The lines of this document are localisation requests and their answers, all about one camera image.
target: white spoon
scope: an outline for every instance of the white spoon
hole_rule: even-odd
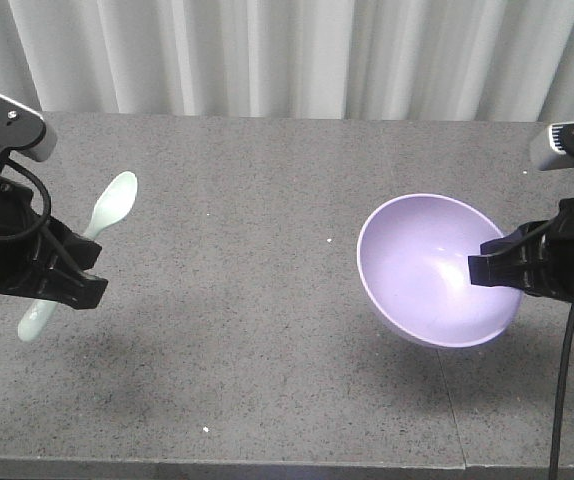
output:
[[[112,180],[100,196],[83,237],[95,240],[107,227],[127,216],[136,200],[138,180],[131,172],[123,172]],[[18,322],[18,337],[23,342],[35,340],[47,324],[58,302],[34,300]]]

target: gray table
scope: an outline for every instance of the gray table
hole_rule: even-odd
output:
[[[0,477],[544,478],[568,306],[526,298],[496,341],[436,351],[378,323],[355,267],[394,196],[456,197],[506,232],[553,216],[574,172],[531,167],[542,125],[47,118],[59,143],[31,167],[56,217],[82,231],[123,170],[140,193],[99,238],[98,309],[24,344],[29,302],[0,297]]]

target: lavender bowl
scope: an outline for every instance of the lavender bowl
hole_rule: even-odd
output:
[[[467,257],[502,237],[453,198],[414,194],[378,207],[360,231],[358,271],[373,310],[394,333],[432,347],[469,347],[502,333],[522,292],[469,281]]]

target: curtain fold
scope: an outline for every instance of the curtain fold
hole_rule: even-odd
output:
[[[574,119],[574,0],[0,0],[33,108]]]

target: robotic arm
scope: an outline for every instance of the robotic arm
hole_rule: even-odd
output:
[[[574,167],[574,122],[549,125],[531,144],[540,170]],[[574,198],[559,203],[549,221],[521,225],[469,257],[471,283],[504,285],[529,295],[572,302],[574,298]]]
[[[17,151],[42,162],[55,144],[55,134],[38,112],[0,95],[0,294],[95,308],[107,280],[84,270],[93,267],[101,247],[52,217],[43,183],[9,158]],[[36,187],[40,214],[31,207],[30,188],[1,176],[5,166]]]

